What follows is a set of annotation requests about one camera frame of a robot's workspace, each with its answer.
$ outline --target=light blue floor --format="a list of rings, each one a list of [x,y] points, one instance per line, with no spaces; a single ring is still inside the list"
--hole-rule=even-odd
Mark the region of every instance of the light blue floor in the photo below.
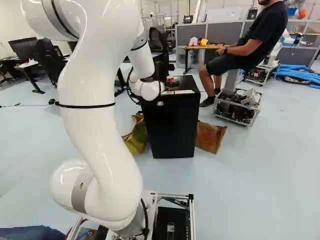
[[[203,91],[197,72],[190,73]],[[46,104],[57,97],[48,80],[39,86],[46,94],[32,93],[29,82],[2,90],[0,105]],[[320,90],[277,80],[240,87],[264,93],[253,127],[200,109],[201,121],[228,126],[219,153],[196,148],[193,159],[153,159],[148,148],[136,157],[145,189],[193,193],[199,240],[318,240]],[[122,134],[131,130],[130,116],[138,110],[126,93],[116,98]],[[53,201],[48,180],[54,168],[79,154],[58,109],[1,108],[0,126],[0,227],[46,225],[65,233],[78,217]]]

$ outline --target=person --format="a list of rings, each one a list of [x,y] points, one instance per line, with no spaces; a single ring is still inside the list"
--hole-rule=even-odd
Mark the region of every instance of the person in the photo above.
[[[282,37],[288,23],[285,3],[282,0],[258,0],[258,3],[264,9],[244,37],[235,45],[221,47],[216,51],[218,56],[199,69],[202,85],[208,95],[200,104],[201,108],[214,103],[221,91],[222,74],[232,69],[249,71],[255,68]]]

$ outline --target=black shorts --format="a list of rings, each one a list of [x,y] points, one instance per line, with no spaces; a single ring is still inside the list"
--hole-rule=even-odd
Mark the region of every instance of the black shorts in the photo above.
[[[206,65],[206,70],[210,75],[221,76],[232,69],[242,69],[238,59],[232,55],[221,55],[216,53],[216,57],[210,60]]]

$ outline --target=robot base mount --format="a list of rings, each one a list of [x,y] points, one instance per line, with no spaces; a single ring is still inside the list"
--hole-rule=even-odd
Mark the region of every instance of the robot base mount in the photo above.
[[[147,240],[196,240],[195,202],[193,194],[172,194],[144,191],[148,215]],[[67,240],[76,240],[83,218],[72,227]],[[144,236],[123,238],[109,230],[105,240],[143,240]]]

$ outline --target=brown paper bag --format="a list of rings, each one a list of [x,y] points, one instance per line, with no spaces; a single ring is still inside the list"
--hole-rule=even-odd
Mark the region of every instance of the brown paper bag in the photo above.
[[[207,152],[217,154],[226,130],[226,126],[213,126],[209,123],[198,121],[195,145]]]

